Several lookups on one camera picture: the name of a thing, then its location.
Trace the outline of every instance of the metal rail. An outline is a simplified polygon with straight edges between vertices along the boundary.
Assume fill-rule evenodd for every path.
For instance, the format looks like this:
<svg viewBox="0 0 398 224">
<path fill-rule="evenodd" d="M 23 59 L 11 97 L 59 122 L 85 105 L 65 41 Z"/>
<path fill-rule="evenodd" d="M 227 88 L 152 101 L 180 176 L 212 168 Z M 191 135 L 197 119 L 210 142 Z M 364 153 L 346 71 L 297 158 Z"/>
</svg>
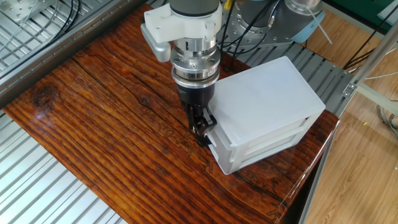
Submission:
<svg viewBox="0 0 398 224">
<path fill-rule="evenodd" d="M 126 223 L 0 110 L 0 223 Z"/>
<path fill-rule="evenodd" d="M 0 108 L 144 2 L 81 0 L 79 17 L 72 29 L 56 42 L 47 45 L 70 13 L 71 1 L 59 1 L 58 9 L 50 6 L 29 19 L 11 40 L 12 44 L 0 52 Z M 18 27 L 14 21 L 0 13 L 0 34 L 6 36 L 0 35 L 0 46 L 8 42 Z"/>
<path fill-rule="evenodd" d="M 392 46 L 398 41 L 398 22 L 396 22 L 389 32 L 381 40 L 380 44 L 373 50 L 369 58 L 366 59 L 365 63 L 358 70 L 357 74 L 353 77 L 352 83 L 359 85 L 366 77 L 373 71 L 376 65 L 379 64 L 381 59 L 391 49 Z"/>
</svg>

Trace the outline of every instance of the black cable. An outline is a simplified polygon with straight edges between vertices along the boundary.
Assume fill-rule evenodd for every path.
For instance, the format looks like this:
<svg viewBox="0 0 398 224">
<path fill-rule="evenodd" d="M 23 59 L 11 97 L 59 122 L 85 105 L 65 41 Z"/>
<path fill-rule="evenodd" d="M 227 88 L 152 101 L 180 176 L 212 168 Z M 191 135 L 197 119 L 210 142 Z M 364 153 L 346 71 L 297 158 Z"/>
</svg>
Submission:
<svg viewBox="0 0 398 224">
<path fill-rule="evenodd" d="M 234 61 L 235 61 L 235 58 L 236 58 L 236 53 L 237 53 L 237 51 L 238 51 L 239 45 L 241 44 L 241 42 L 242 42 L 242 40 L 243 40 L 243 36 L 245 36 L 245 35 L 249 32 L 250 28 L 251 28 L 251 27 L 254 25 L 254 23 L 257 21 L 257 18 L 260 17 L 261 13 L 264 12 L 264 11 L 267 11 L 267 10 L 269 9 L 269 7 L 270 7 L 273 3 L 274 3 L 274 1 L 269 1 L 269 2 L 267 2 L 267 4 L 260 10 L 260 13 L 256 15 L 256 17 L 250 22 L 248 28 L 246 28 L 246 30 L 243 32 L 241 38 L 239 39 L 239 42 L 238 42 L 238 43 L 236 44 L 236 46 L 235 46 L 235 51 L 234 51 L 234 53 L 233 53 L 233 55 L 232 55 L 232 61 L 231 61 L 231 65 L 229 66 L 229 70 L 232 70 L 232 68 L 233 68 L 233 64 L 234 64 Z"/>
<path fill-rule="evenodd" d="M 77 10 L 76 10 L 76 15 L 73 18 L 72 22 L 69 24 L 68 28 L 65 29 L 65 32 L 68 32 L 70 30 L 70 28 L 73 27 L 73 25 L 75 24 L 75 22 L 77 21 L 77 18 L 79 16 L 79 12 L 80 12 L 80 8 L 81 8 L 81 0 L 77 0 Z"/>
<path fill-rule="evenodd" d="M 347 68 L 351 68 L 352 66 L 357 65 L 357 64 L 359 64 L 359 63 L 365 61 L 366 59 L 368 59 L 368 57 L 369 57 L 369 56 L 367 56 L 367 57 L 365 57 L 365 58 L 362 58 L 361 60 L 358 60 L 358 61 L 355 62 L 355 63 L 349 64 L 349 66 L 348 66 Z"/>
<path fill-rule="evenodd" d="M 373 31 L 373 33 L 370 35 L 370 37 L 365 41 L 365 43 L 356 51 L 356 53 L 348 60 L 348 62 L 344 65 L 343 69 L 346 70 L 347 68 L 352 67 L 351 63 L 353 62 L 353 59 L 359 52 L 365 47 L 365 45 L 372 39 L 372 37 L 376 34 L 376 32 L 381 28 L 381 26 L 384 25 L 384 23 L 387 21 L 387 19 L 395 12 L 395 10 L 398 9 L 398 5 L 384 18 L 384 20 L 380 23 L 379 26 L 376 27 L 376 29 Z"/>
<path fill-rule="evenodd" d="M 58 31 L 58 33 L 55 34 L 54 38 L 46 46 L 52 44 L 54 41 L 56 41 L 59 38 L 61 33 L 65 30 L 66 26 L 68 25 L 68 22 L 69 22 L 70 18 L 72 18 L 72 14 L 73 14 L 73 0 L 71 0 L 70 12 L 69 12 L 69 15 L 68 15 L 65 23 L 63 24 L 61 29 Z"/>
<path fill-rule="evenodd" d="M 266 15 L 266 14 L 267 14 L 267 11 L 263 12 L 263 16 L 262 16 L 261 18 L 263 18 L 264 15 Z M 251 27 L 252 27 L 252 26 L 248 26 L 248 27 L 245 29 L 245 31 L 250 30 Z M 236 38 L 236 39 L 235 39 L 234 41 L 232 41 L 232 42 L 227 42 L 228 44 L 225 45 L 224 47 L 229 47 L 229 46 L 233 45 L 233 44 L 236 43 L 239 39 L 242 39 L 243 36 L 244 36 L 244 34 L 240 35 L 238 38 Z"/>
<path fill-rule="evenodd" d="M 261 44 L 261 42 L 267 37 L 267 34 L 268 34 L 268 30 L 267 30 L 267 32 L 264 34 L 264 36 L 262 37 L 262 39 L 261 39 L 254 47 L 252 47 L 251 49 L 249 49 L 249 50 L 247 50 L 247 51 L 237 52 L 236 54 L 237 54 L 237 55 L 246 54 L 246 53 L 249 53 L 250 51 L 256 49 L 256 48 Z"/>
<path fill-rule="evenodd" d="M 356 57 L 354 60 L 351 61 L 351 63 L 353 63 L 353 62 L 355 62 L 355 61 L 357 61 L 357 60 L 359 60 L 359 59 L 361 59 L 361 58 L 363 58 L 363 57 L 368 57 L 369 54 L 371 54 L 371 53 L 373 52 L 373 50 L 374 50 L 374 49 L 372 49 L 372 50 L 366 52 L 365 54 L 362 54 L 362 55 L 359 56 L 359 57 Z"/>
<path fill-rule="evenodd" d="M 157 0 L 153 0 L 151 3 L 148 3 L 148 5 L 151 5 L 153 3 L 155 3 Z"/>
<path fill-rule="evenodd" d="M 277 5 L 275 6 L 275 10 L 279 7 L 279 5 L 280 5 L 281 2 L 282 2 L 282 1 L 279 1 L 279 2 L 277 3 Z M 267 11 L 264 11 L 263 14 L 262 14 L 262 16 L 259 17 L 259 18 L 257 18 L 256 22 L 260 21 L 266 14 L 267 14 Z M 233 44 L 236 43 L 240 38 L 243 38 L 243 36 L 244 36 L 244 35 L 240 35 L 240 36 L 239 36 L 237 39 L 235 39 L 234 41 L 232 41 L 232 42 L 227 42 L 227 43 L 229 43 L 229 44 L 228 44 L 228 45 L 225 45 L 224 47 L 229 47 L 229 46 L 233 45 Z"/>
<path fill-rule="evenodd" d="M 221 51 L 221 62 L 220 62 L 220 64 L 221 64 L 221 66 L 223 66 L 223 69 L 224 69 L 224 70 L 225 70 L 224 64 L 222 63 L 222 58 L 223 58 L 223 57 L 222 57 L 222 54 L 223 54 L 223 48 L 224 48 L 224 41 L 225 41 L 226 31 L 227 31 L 227 29 L 228 29 L 229 20 L 231 19 L 232 10 L 233 10 L 233 7 L 234 7 L 234 5 L 235 5 L 235 1 L 236 1 L 236 0 L 232 0 L 232 5 L 231 5 L 231 8 L 229 9 L 229 13 L 228 13 L 228 16 L 227 16 L 226 22 L 225 22 L 225 28 L 224 28 L 224 32 L 223 32 L 223 38 L 221 39 L 221 47 L 220 47 L 220 51 Z"/>
</svg>

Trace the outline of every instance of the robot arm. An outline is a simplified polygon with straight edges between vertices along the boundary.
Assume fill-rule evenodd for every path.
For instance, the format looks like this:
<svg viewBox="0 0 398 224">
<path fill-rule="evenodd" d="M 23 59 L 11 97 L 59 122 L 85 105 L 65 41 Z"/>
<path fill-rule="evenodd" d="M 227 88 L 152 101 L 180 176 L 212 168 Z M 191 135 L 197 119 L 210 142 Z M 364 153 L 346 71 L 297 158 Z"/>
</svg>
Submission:
<svg viewBox="0 0 398 224">
<path fill-rule="evenodd" d="M 303 42 L 317 27 L 313 16 L 320 22 L 325 14 L 320 0 L 246 0 L 232 7 L 235 16 L 227 33 L 235 52 Z M 216 36 L 222 14 L 219 0 L 170 0 L 145 12 L 146 23 L 141 25 L 158 61 L 173 65 L 182 107 L 200 146 L 210 143 L 205 134 L 217 124 L 208 104 L 220 75 Z"/>
<path fill-rule="evenodd" d="M 160 62 L 171 61 L 190 129 L 199 145 L 207 146 L 205 133 L 216 125 L 208 103 L 220 75 L 216 35 L 221 29 L 221 4 L 219 0 L 170 0 L 144 17 L 142 33 Z M 170 41 L 174 41 L 172 50 Z"/>
</svg>

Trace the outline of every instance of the metal grating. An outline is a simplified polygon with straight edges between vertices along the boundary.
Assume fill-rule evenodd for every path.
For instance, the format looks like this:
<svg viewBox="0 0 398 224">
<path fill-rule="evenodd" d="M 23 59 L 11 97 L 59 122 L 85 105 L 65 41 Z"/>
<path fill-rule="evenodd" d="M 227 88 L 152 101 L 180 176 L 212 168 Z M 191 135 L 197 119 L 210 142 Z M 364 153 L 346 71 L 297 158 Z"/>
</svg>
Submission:
<svg viewBox="0 0 398 224">
<path fill-rule="evenodd" d="M 100 10 L 112 0 L 82 0 L 75 25 Z M 24 25 L 14 22 L 0 11 L 0 83 L 18 65 L 45 47 L 59 32 L 68 18 L 71 0 L 57 0 L 53 5 L 32 16 Z M 73 15 L 77 1 L 73 2 Z"/>
<path fill-rule="evenodd" d="M 0 223 L 126 223 L 0 111 Z"/>
</svg>

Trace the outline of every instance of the metal frame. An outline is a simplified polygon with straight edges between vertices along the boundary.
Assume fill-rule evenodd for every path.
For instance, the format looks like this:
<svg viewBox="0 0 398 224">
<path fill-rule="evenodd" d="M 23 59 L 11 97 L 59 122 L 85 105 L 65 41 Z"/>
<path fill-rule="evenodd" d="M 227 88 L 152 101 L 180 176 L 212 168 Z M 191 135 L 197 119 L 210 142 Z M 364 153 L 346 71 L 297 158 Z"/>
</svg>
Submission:
<svg viewBox="0 0 398 224">
<path fill-rule="evenodd" d="M 126 223 L 0 110 L 2 223 Z"/>
<path fill-rule="evenodd" d="M 366 77 L 373 71 L 373 69 L 386 55 L 386 53 L 391 49 L 391 47 L 396 45 L 397 41 L 398 41 L 398 22 L 396 22 L 394 26 L 391 27 L 390 31 L 384 36 L 380 44 L 374 49 L 372 54 L 365 61 L 364 65 L 358 70 L 358 73 L 351 79 L 350 83 L 341 93 L 342 96 L 345 96 L 350 99 L 355 94 L 355 92 L 358 91 L 364 96 L 368 97 L 373 102 L 385 108 L 386 110 L 390 111 L 395 115 L 398 115 L 398 105 L 396 103 L 392 102 L 391 100 L 387 99 L 385 96 L 381 95 L 377 91 L 363 84 L 363 81 L 366 79 Z M 313 185 L 308 195 L 308 199 L 305 203 L 305 207 L 302 212 L 302 217 L 299 223 L 305 223 L 330 148 L 331 144 L 326 149 L 324 155 L 322 156 L 322 159 L 320 161 L 320 166 L 317 170 L 317 174 L 313 181 Z"/>
<path fill-rule="evenodd" d="M 225 42 L 231 42 L 238 37 L 240 37 L 243 32 L 245 31 L 246 27 L 249 25 L 247 24 L 244 19 L 242 18 L 241 11 L 240 11 L 240 6 L 241 3 L 236 3 L 231 10 L 233 10 L 233 13 L 231 14 L 231 19 L 229 21 L 228 25 L 228 30 L 227 30 L 227 35 L 225 38 Z M 226 21 L 227 14 L 224 10 L 224 16 L 223 20 Z M 218 33 L 217 39 L 221 41 L 223 38 L 223 30 Z M 251 31 L 248 32 L 242 39 L 238 52 L 242 50 L 247 50 L 252 47 L 254 47 L 258 42 L 262 40 L 264 37 L 265 33 L 268 32 L 268 27 L 261 27 L 261 28 L 256 28 L 252 27 Z M 269 35 L 266 36 L 266 38 L 263 40 L 263 43 L 261 43 L 258 48 L 262 47 L 275 47 L 275 46 L 289 46 L 292 43 L 290 38 L 285 37 L 283 35 L 280 35 L 278 32 L 272 32 Z M 230 47 L 227 47 L 230 51 L 234 51 L 236 47 L 236 44 L 232 44 Z"/>
<path fill-rule="evenodd" d="M 25 20 L 30 19 L 28 16 L 36 15 L 44 9 L 51 6 L 56 0 L 3 0 L 0 4 L 0 11 L 8 18 L 12 19 L 15 23 L 23 23 Z"/>
<path fill-rule="evenodd" d="M 77 22 L 70 32 L 54 44 L 45 49 L 36 48 L 23 58 L 21 64 L 15 63 L 7 68 L 3 71 L 7 75 L 0 80 L 0 108 L 142 3 L 144 0 L 108 0 L 104 6 Z"/>
<path fill-rule="evenodd" d="M 82 4 L 80 8 L 77 22 L 79 23 L 84 21 L 99 8 L 107 5 L 109 1 L 110 0 L 104 0 L 100 3 L 97 0 L 83 0 L 84 4 Z M 5 66 L 1 69 L 0 83 L 2 83 L 3 78 L 9 76 L 16 67 L 22 65 L 27 58 L 35 55 L 51 41 L 53 36 L 59 32 L 65 23 L 70 13 L 71 6 L 71 0 L 57 1 L 57 3 L 52 7 L 48 7 L 42 12 L 33 15 L 31 19 L 26 21 L 25 25 L 19 29 L 19 32 L 12 39 L 6 35 L 1 36 L 0 43 L 2 43 L 4 39 L 6 41 L 7 39 L 10 40 L 6 50 L 12 51 L 10 53 L 12 56 L 16 57 L 10 58 L 10 56 L 8 56 L 10 53 L 0 55 L 0 65 Z M 77 6 L 78 3 L 74 1 L 73 8 L 75 10 L 72 12 L 73 14 L 76 14 Z M 2 22 L 0 29 L 2 29 L 4 33 L 14 32 L 20 26 L 20 24 L 16 24 L 3 13 L 0 13 L 0 20 Z"/>
</svg>

